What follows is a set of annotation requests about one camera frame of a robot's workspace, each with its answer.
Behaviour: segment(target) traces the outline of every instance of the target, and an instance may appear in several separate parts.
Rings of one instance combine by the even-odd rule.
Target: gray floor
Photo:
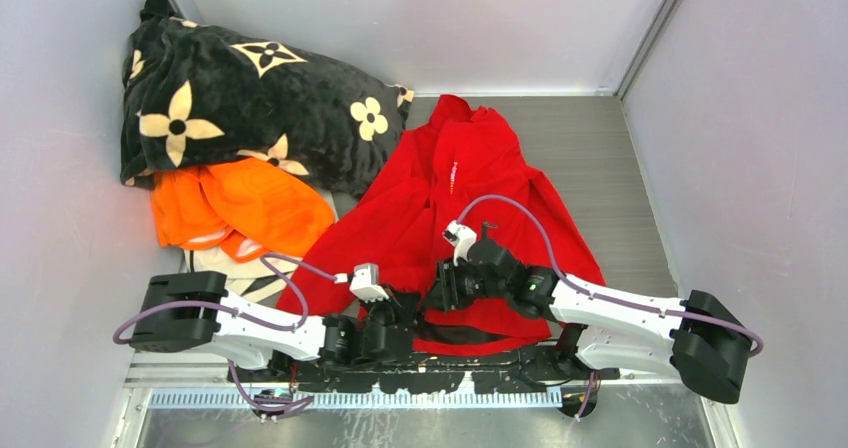
[[[437,98],[416,98],[407,126],[427,122]],[[527,162],[544,171],[603,269],[607,284],[676,296],[621,103],[611,97],[468,98],[490,106],[521,139]],[[353,200],[335,196],[339,214]]]

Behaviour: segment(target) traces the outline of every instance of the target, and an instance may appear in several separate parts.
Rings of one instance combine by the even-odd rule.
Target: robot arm
[[[525,266],[456,222],[445,237],[455,247],[454,263],[440,267],[425,306],[450,311],[475,298],[504,298],[527,318],[568,323],[570,346],[561,348],[589,370],[679,377],[706,398],[739,401],[752,347],[742,333],[750,332],[709,293],[693,291],[685,300],[636,295]]]
[[[251,303],[229,293],[224,288],[226,275],[221,273],[155,276],[142,305],[141,314],[149,314],[139,316],[127,341],[141,351],[220,355],[246,370],[264,369],[275,351],[297,361],[320,359],[339,368],[397,359],[412,353],[415,306],[397,300],[377,283],[378,276],[373,264],[354,269],[350,291],[369,314],[362,321],[343,315],[303,318]],[[338,279],[345,282],[347,277]],[[185,301],[205,302],[218,309],[157,310]],[[280,329],[293,326],[297,328]]]
[[[445,237],[454,256],[439,264],[423,308],[451,311],[477,298],[503,298],[527,318],[567,323],[558,349],[581,376],[605,368],[638,370],[679,377],[715,401],[739,400],[752,337],[712,295],[647,297],[523,265],[487,238],[485,228],[478,241],[471,228],[453,222]],[[336,280],[347,282],[347,276]],[[152,278],[142,313],[116,340],[142,351],[213,353],[247,370],[267,367],[275,352],[337,370],[412,354],[419,300],[381,286],[376,265],[357,266],[350,281],[367,312],[363,320],[281,312],[229,294],[225,281],[214,272]],[[134,321],[132,338],[117,338]]]

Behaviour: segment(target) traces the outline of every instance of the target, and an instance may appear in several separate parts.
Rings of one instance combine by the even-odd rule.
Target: metal floor
[[[139,448],[712,448],[700,398],[680,385],[612,385],[579,424],[554,408],[313,411],[278,424],[247,410],[150,410]]]

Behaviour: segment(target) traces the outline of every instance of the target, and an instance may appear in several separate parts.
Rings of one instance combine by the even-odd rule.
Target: white wall
[[[419,93],[615,92],[662,0],[178,0]]]
[[[0,0],[0,446],[104,446],[132,355],[111,332],[177,266],[118,182],[143,2]]]
[[[848,0],[683,0],[626,111],[685,290],[766,340],[752,447],[844,446]]]

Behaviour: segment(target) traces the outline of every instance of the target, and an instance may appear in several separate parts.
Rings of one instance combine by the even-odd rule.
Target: red cloth
[[[402,135],[357,207],[327,229],[304,261],[330,273],[350,273],[357,264],[377,263],[381,283],[423,297],[435,280],[436,263],[453,256],[442,232],[468,203],[491,193],[518,201],[539,218],[565,272],[604,283],[556,189],[541,171],[525,163],[506,120],[490,108],[472,111],[467,102],[449,95],[441,97],[428,124]],[[485,201],[463,224],[479,234],[483,221],[497,226],[489,236],[518,260],[550,266],[541,235],[515,207]],[[333,284],[307,270],[297,270],[294,282],[313,315],[340,313],[354,300],[346,284]],[[283,292],[277,308],[301,312],[291,290]],[[416,351],[434,354],[488,355],[550,336],[545,321],[523,318],[500,299],[477,300],[449,313],[428,310],[425,319],[434,325],[472,326],[506,335],[473,345],[415,341]]]

